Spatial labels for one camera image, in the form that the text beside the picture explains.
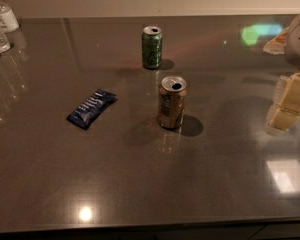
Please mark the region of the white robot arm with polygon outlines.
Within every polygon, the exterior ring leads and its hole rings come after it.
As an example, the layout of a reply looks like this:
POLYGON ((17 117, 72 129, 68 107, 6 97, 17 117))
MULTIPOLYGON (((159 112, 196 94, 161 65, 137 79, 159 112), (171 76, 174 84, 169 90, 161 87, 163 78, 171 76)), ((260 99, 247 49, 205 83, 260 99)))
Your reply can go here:
POLYGON ((263 51, 273 55, 283 54, 286 61, 297 68, 291 76, 281 76, 269 108, 265 131, 280 135, 288 131, 300 117, 300 13, 290 25, 271 39, 263 51))

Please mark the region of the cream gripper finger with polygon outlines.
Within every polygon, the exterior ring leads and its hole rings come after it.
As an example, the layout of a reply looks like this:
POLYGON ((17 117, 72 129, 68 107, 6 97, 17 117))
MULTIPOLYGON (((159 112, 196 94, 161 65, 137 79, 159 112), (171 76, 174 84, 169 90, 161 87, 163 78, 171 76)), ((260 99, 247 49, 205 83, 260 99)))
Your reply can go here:
POLYGON ((266 117, 266 127, 272 131, 287 131, 299 119, 299 115, 295 115, 287 110, 282 110, 277 105, 272 105, 266 117))
POLYGON ((300 114, 300 72, 291 76, 280 76, 273 102, 283 111, 300 114))

